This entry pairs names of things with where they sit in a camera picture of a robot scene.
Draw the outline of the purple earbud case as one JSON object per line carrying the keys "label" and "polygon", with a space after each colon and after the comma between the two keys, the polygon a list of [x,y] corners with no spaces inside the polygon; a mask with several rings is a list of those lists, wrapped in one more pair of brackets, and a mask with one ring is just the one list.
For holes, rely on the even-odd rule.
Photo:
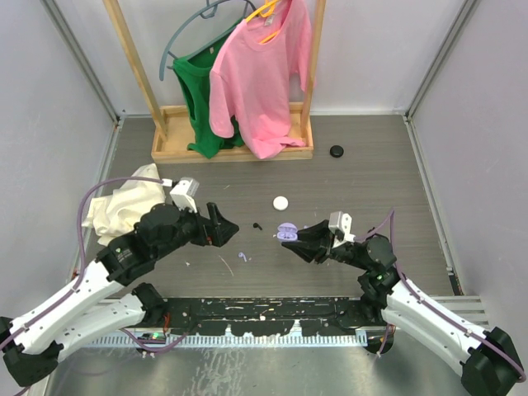
{"label": "purple earbud case", "polygon": [[292,223],[283,223],[277,227],[276,237],[282,242],[294,242],[298,239],[298,229]]}

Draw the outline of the white earbud case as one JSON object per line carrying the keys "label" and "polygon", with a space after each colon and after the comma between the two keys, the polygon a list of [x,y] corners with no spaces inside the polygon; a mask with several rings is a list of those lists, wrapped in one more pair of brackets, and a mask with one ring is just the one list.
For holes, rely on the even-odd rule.
{"label": "white earbud case", "polygon": [[277,196],[272,201],[273,208],[278,211],[284,211],[289,206],[289,201],[285,196]]}

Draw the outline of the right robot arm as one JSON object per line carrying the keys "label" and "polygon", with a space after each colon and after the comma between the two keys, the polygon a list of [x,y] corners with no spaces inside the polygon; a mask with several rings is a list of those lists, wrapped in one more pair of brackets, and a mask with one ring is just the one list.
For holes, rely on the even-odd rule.
{"label": "right robot arm", "polygon": [[506,395],[527,374],[511,337],[471,323],[420,290],[402,271],[392,236],[379,227],[358,237],[351,216],[334,212],[328,220],[282,240],[306,262],[334,260],[363,270],[359,277],[365,321],[403,330],[442,359],[471,395]]}

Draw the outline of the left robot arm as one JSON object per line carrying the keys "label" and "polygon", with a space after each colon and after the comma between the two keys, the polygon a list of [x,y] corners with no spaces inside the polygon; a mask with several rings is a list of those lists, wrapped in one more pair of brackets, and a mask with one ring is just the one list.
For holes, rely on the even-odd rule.
{"label": "left robot arm", "polygon": [[17,318],[1,319],[1,351],[7,371],[22,388],[51,374],[69,354],[112,332],[141,324],[158,326],[164,300],[143,283],[115,304],[106,297],[151,272],[157,261],[188,243],[222,247],[239,227],[214,203],[208,216],[175,205],[157,204],[132,231],[114,238],[77,277],[45,302]]}

